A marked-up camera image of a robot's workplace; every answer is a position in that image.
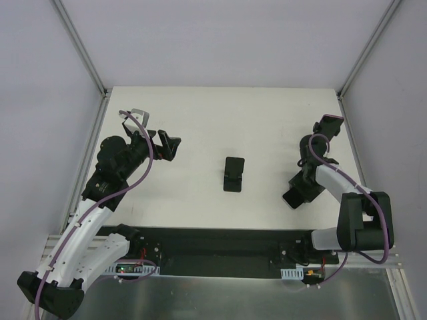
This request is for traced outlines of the purple black phone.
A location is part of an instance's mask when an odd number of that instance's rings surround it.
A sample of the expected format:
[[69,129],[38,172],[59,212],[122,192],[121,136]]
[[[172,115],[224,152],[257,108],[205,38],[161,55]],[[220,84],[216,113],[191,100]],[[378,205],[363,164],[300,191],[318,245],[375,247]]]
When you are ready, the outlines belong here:
[[340,133],[341,125],[344,123],[344,118],[337,115],[325,114],[314,127],[314,133],[319,133],[328,138],[333,139]]

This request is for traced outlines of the black angled phone stand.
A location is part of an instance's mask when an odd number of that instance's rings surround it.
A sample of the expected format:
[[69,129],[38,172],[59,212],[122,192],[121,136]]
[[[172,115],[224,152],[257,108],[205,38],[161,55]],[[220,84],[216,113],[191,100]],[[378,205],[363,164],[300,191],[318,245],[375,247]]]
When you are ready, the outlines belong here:
[[223,191],[232,193],[240,193],[242,191],[244,163],[244,158],[226,157]]

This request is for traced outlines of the silver black phone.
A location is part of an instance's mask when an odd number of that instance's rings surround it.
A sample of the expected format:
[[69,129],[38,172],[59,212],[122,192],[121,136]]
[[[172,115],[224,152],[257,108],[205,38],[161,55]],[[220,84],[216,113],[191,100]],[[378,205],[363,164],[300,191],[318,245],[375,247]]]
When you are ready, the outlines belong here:
[[304,197],[294,187],[286,191],[282,195],[282,199],[289,205],[291,209],[297,209],[300,205],[304,204]]

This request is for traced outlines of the black round-base phone stand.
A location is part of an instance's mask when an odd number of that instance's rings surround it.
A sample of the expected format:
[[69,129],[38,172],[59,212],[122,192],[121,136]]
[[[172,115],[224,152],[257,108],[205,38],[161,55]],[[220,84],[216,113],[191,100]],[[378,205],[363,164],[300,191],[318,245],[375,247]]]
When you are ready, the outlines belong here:
[[329,149],[328,143],[334,137],[334,133],[331,130],[331,125],[316,122],[313,128],[313,133],[305,135],[300,140],[300,157],[305,159],[311,153],[309,150],[309,139],[311,136],[316,135],[312,139],[312,149],[315,151],[317,156],[324,156]]

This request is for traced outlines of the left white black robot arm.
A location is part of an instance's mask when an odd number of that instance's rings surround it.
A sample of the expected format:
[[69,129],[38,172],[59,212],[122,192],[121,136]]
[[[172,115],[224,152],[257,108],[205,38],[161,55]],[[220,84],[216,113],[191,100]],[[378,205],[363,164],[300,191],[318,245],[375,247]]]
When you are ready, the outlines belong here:
[[35,306],[60,319],[79,309],[85,292],[114,262],[143,256],[141,233],[120,224],[94,252],[85,252],[109,216],[131,190],[128,178],[145,161],[172,161],[181,143],[164,130],[146,134],[127,131],[131,141],[111,136],[101,142],[95,172],[86,184],[74,218],[36,271],[24,271],[17,280]]

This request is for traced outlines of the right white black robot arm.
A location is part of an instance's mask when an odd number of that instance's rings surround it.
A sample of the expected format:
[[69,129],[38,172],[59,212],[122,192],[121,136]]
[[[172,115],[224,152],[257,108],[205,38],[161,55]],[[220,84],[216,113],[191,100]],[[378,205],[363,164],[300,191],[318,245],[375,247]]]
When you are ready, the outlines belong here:
[[309,232],[308,242],[300,246],[300,255],[315,263],[324,251],[355,252],[367,257],[367,251],[382,250],[383,263],[394,245],[391,200],[383,191],[372,191],[345,173],[338,162],[326,157],[329,139],[320,133],[300,141],[300,171],[290,179],[289,190],[282,196],[292,208],[311,203],[323,191],[339,203],[335,227]]

